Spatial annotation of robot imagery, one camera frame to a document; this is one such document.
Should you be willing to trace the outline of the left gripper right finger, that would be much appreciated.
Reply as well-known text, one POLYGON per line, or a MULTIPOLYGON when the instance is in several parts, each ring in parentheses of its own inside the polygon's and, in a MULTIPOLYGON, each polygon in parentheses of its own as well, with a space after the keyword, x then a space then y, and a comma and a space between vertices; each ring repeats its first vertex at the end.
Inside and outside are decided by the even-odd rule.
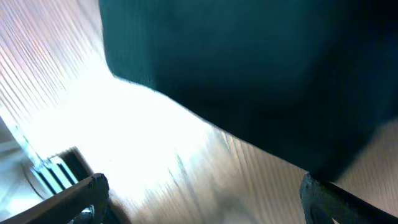
POLYGON ((397 224, 397 217, 309 173, 299 195, 307 224, 397 224))

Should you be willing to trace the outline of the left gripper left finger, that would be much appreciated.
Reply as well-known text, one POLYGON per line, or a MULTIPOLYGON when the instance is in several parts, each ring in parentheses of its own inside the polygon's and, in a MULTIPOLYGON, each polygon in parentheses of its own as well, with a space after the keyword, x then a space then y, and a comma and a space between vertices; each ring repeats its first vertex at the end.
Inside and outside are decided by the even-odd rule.
POLYGON ((108 180, 104 174, 96 173, 1 223, 62 224, 76 219, 80 223, 102 223, 108 197, 108 180))

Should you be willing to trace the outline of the black t-shirt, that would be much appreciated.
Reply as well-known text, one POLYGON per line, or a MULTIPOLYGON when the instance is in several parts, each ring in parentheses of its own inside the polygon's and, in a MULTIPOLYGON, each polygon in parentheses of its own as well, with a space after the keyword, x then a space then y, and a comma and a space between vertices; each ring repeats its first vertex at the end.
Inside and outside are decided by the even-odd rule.
POLYGON ((325 181, 397 116, 395 0, 107 0, 106 63, 325 181))

